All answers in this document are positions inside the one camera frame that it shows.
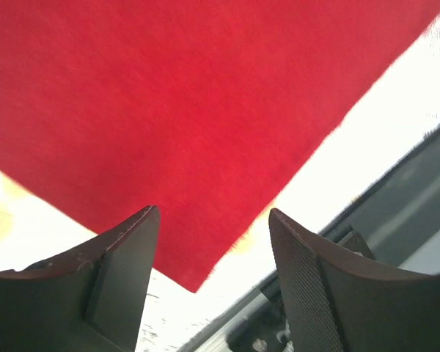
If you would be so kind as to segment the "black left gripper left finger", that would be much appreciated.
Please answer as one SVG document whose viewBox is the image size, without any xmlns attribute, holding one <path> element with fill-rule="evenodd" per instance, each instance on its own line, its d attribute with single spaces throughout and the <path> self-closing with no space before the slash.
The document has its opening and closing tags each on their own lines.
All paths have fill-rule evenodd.
<svg viewBox="0 0 440 352">
<path fill-rule="evenodd" d="M 134 351 L 160 220 L 147 206 L 66 252 L 0 272 L 0 351 Z"/>
</svg>

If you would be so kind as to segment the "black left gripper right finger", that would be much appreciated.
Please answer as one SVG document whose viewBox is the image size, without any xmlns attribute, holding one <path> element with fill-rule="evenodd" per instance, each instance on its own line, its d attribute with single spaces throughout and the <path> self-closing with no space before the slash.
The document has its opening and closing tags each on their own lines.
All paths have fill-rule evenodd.
<svg viewBox="0 0 440 352">
<path fill-rule="evenodd" d="M 440 274 L 384 265 L 268 218 L 296 351 L 440 351 Z"/>
</svg>

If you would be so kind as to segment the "red t shirt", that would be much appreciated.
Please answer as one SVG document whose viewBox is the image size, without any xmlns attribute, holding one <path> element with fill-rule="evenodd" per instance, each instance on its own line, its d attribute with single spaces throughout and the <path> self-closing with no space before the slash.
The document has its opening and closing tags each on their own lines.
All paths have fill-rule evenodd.
<svg viewBox="0 0 440 352">
<path fill-rule="evenodd" d="M 0 170 L 194 292 L 440 1 L 0 1 Z"/>
</svg>

